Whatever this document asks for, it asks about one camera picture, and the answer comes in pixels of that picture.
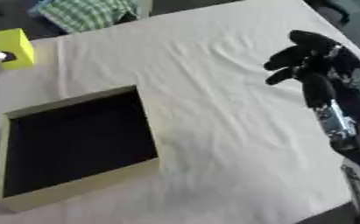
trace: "yellow block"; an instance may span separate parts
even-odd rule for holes
[[[14,53],[15,60],[1,62],[3,69],[31,67],[35,63],[35,52],[22,29],[0,31],[0,52]]]

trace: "black glove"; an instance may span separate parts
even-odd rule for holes
[[[331,38],[307,31],[291,31],[290,39],[296,45],[272,55],[265,63],[265,69],[268,71],[283,68],[266,80],[269,85],[293,78],[296,67],[298,69],[295,71],[295,78],[299,81],[307,74],[327,75],[331,68],[334,68],[338,75],[348,76],[356,68],[360,69],[359,58]],[[337,55],[329,57],[328,55],[337,47],[340,47]]]
[[[360,91],[345,83],[360,71],[360,59],[348,48],[321,34],[291,31],[293,46],[272,55],[264,67],[276,71],[268,85],[287,79],[303,84],[309,108],[329,105],[335,99],[346,116],[360,123]]]

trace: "robot finger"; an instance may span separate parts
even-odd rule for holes
[[[291,67],[287,67],[280,71],[277,71],[275,74],[268,77],[265,81],[266,84],[273,86],[281,81],[285,81],[291,79],[293,77],[293,69]]]
[[[319,53],[327,53],[336,45],[340,45],[331,38],[309,31],[291,31],[289,36],[295,44],[310,48]]]
[[[268,71],[278,70],[282,67],[300,66],[303,60],[310,55],[308,49],[294,45],[285,50],[272,55],[268,62],[264,64],[264,68]]]

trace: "white paper sheet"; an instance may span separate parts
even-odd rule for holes
[[[349,200],[300,85],[262,64],[293,29],[360,50],[298,0],[248,0],[34,41],[38,64],[0,73],[3,112],[137,84],[161,156],[151,173],[0,223],[293,223]]]

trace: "robotic hand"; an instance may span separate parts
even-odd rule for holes
[[[266,83],[287,79],[302,84],[331,147],[346,159],[342,170],[360,216],[360,59],[347,47],[317,33],[292,31],[294,46],[272,55],[265,69],[276,71]]]

